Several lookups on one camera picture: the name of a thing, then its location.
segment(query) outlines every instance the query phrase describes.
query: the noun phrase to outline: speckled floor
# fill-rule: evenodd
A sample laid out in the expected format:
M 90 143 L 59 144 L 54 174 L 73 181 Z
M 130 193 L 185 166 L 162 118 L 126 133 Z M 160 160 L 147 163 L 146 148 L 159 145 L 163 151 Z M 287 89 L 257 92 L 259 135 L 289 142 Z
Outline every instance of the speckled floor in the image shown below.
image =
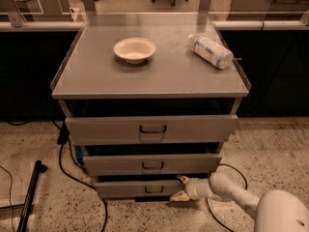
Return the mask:
M 100 231 L 103 203 L 90 188 L 65 176 L 58 165 L 59 130 L 51 122 L 33 122 L 20 127 L 0 123 L 0 162 L 12 173 L 12 197 L 25 195 L 36 160 L 46 164 L 41 174 L 29 231 Z M 222 149 L 223 160 L 247 178 L 248 189 L 262 196 L 270 189 L 284 189 L 309 207 L 309 118 L 240 118 L 239 125 Z M 87 183 L 86 176 L 71 161 L 69 148 L 63 154 L 64 168 Z M 239 174 L 226 166 L 218 171 L 243 185 Z M 0 201 L 9 197 L 9 175 L 0 170 Z M 105 231 L 226 231 L 209 214 L 205 201 L 169 203 L 108 200 Z M 234 231 L 253 231 L 253 220 L 235 203 L 210 202 L 213 212 Z M 14 217 L 17 228 L 19 217 Z M 0 212 L 0 231 L 13 231 L 11 210 Z

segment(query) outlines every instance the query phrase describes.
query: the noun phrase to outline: drawer handle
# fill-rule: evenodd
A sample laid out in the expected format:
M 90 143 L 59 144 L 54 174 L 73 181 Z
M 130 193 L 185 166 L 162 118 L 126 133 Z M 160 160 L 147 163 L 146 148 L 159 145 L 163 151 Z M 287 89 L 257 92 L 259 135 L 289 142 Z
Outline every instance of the drawer handle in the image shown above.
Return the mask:
M 146 193 L 149 193 L 149 194 L 163 193 L 163 187 L 161 187 L 161 189 L 159 189 L 159 190 L 148 190 L 148 188 L 145 187 L 145 192 L 146 192 Z
M 161 166 L 145 166 L 145 162 L 143 162 L 142 167 L 145 170 L 159 170 L 164 167 L 164 161 L 161 162 Z
M 153 133 L 153 134 L 159 134 L 159 133 L 165 133 L 166 132 L 166 129 L 167 129 L 167 127 L 166 127 L 166 125 L 164 125 L 164 127 L 163 127 L 163 130 L 144 130 L 143 129 L 143 126 L 140 126 L 139 127 L 139 131 L 140 132 L 142 132 L 142 133 L 148 133 L 148 134 L 150 134 L 150 133 Z

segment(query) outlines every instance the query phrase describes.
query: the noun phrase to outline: white bowl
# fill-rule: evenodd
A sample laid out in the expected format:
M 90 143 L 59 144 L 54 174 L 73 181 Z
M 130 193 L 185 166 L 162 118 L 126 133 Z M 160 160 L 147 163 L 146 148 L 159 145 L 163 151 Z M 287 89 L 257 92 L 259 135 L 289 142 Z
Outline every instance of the white bowl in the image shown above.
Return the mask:
M 129 38 L 116 43 L 114 52 L 130 64 L 143 63 L 155 53 L 155 44 L 143 38 Z

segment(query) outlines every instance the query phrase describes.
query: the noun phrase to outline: drawer cabinet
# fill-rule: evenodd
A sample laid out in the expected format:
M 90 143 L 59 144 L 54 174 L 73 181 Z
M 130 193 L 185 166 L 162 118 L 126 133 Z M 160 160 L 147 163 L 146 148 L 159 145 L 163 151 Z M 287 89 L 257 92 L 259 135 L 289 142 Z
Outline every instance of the drawer cabinet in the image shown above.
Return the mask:
M 52 95 L 99 196 L 168 197 L 178 175 L 216 170 L 248 87 L 235 63 L 220 71 L 187 48 L 198 32 L 222 44 L 206 14 L 93 14 L 83 29 Z M 154 41 L 154 58 L 116 59 L 129 37 Z

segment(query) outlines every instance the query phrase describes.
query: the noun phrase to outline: clear plastic bottle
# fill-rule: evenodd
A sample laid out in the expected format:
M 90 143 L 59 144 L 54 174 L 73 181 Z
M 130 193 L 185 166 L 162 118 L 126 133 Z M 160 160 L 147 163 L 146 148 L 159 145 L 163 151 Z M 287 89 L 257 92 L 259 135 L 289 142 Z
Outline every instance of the clear plastic bottle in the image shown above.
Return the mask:
M 201 35 L 189 35 L 189 47 L 219 69 L 229 67 L 233 62 L 233 52 L 223 45 Z

